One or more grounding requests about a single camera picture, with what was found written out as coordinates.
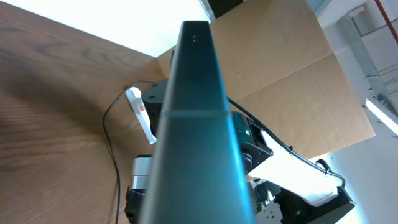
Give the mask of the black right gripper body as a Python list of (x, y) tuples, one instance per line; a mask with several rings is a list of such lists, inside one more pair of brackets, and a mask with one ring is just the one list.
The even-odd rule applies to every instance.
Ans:
[(124, 208), (124, 213), (126, 214), (130, 224), (138, 224), (144, 196), (144, 189), (132, 189), (128, 187), (126, 192), (126, 206)]

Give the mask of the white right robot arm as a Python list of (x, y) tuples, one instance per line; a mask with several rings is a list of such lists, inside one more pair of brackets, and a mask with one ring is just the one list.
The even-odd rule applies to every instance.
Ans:
[[(156, 143), (167, 79), (153, 82), (144, 90), (128, 87), (125, 94), (150, 144)], [(345, 179), (319, 159), (316, 163), (276, 140), (270, 130), (238, 111), (230, 111), (246, 177), (265, 180), (249, 195), (262, 209), (257, 220), (265, 223), (337, 223), (355, 204), (345, 190)], [(152, 155), (138, 155), (133, 162), (132, 179), (126, 192), (124, 212), (130, 223), (139, 223), (139, 213), (148, 186)], [(331, 176), (341, 179), (341, 186)]]

